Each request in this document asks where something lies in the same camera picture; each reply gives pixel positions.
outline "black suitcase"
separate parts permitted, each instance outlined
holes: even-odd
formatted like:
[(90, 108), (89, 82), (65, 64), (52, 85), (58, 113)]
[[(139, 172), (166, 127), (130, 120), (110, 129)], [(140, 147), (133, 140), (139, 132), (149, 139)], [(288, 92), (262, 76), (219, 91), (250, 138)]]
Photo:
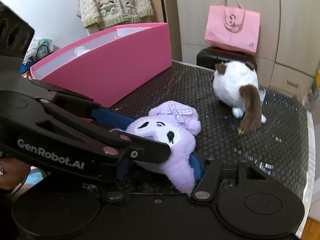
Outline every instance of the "black suitcase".
[(231, 60), (238, 60), (241, 62), (249, 61), (255, 66), (255, 70), (257, 71), (257, 64), (254, 57), (247, 53), (207, 47), (206, 49), (201, 50), (197, 55), (198, 66), (213, 70), (215, 70), (215, 65), (217, 63), (230, 62)]

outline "pink box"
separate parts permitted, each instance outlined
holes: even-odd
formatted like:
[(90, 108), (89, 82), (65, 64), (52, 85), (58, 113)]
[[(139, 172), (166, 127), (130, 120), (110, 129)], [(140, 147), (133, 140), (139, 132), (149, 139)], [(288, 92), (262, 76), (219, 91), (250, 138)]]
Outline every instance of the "pink box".
[[(84, 46), (91, 51), (75, 57)], [(31, 67), (34, 79), (110, 107), (172, 64), (166, 23), (115, 26), (76, 41)]]

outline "stuffed animal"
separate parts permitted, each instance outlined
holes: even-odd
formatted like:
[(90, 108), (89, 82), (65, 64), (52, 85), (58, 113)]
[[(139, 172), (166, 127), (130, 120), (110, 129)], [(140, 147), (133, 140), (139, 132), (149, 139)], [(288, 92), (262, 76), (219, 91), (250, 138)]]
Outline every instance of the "stuffed animal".
[(194, 108), (168, 101), (149, 112), (149, 116), (131, 123), (126, 132), (167, 143), (169, 159), (162, 164), (138, 162), (143, 168), (165, 174), (181, 192), (191, 194), (195, 186), (189, 158), (196, 146), (195, 135), (201, 130), (199, 116)]
[(239, 133), (259, 128), (267, 120), (262, 114), (258, 77), (251, 62), (216, 64), (211, 81), (214, 94), (232, 107), (236, 118), (241, 118), (245, 112), (238, 128)]

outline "white and brown plush toy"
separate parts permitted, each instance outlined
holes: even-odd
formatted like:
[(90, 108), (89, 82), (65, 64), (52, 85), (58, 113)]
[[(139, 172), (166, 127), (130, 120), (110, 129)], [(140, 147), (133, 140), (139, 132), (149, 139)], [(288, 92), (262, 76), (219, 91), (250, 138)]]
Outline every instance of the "white and brown plush toy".
[(262, 114), (258, 77), (251, 62), (216, 64), (211, 81), (215, 96), (232, 107), (233, 115), (241, 118), (244, 114), (238, 128), (239, 133), (259, 128), (267, 120)]

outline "drawer handle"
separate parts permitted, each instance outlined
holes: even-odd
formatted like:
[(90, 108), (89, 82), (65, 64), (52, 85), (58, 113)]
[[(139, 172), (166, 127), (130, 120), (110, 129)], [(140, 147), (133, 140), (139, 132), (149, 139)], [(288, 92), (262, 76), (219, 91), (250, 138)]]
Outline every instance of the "drawer handle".
[(289, 81), (289, 80), (287, 80), (287, 84), (288, 84), (289, 86), (292, 86), (292, 87), (295, 87), (295, 88), (298, 88), (298, 86), (299, 86), (299, 83), (293, 83), (293, 82), (291, 82), (291, 81)]

